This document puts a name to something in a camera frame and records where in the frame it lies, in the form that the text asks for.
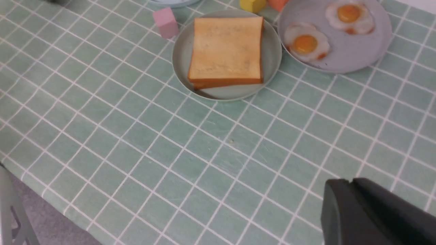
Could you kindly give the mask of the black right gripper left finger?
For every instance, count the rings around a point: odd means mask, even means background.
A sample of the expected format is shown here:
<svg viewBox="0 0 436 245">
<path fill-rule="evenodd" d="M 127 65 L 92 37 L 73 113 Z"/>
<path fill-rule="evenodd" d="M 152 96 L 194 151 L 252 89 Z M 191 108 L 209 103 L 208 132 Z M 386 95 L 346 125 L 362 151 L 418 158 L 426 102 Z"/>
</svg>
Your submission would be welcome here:
<svg viewBox="0 0 436 245">
<path fill-rule="evenodd" d="M 326 245 L 398 245 L 359 187 L 345 179 L 324 186 L 321 228 Z"/>
</svg>

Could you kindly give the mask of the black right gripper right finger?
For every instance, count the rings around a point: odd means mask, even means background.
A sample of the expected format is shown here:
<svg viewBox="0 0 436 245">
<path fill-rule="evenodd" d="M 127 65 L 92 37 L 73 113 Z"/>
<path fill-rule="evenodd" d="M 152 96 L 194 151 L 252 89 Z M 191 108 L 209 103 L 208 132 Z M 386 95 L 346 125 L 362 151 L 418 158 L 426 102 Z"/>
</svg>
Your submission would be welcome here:
<svg viewBox="0 0 436 245">
<path fill-rule="evenodd" d="M 363 212 L 354 217 L 355 245 L 434 245 L 435 217 L 369 179 L 354 179 L 353 195 Z"/>
</svg>

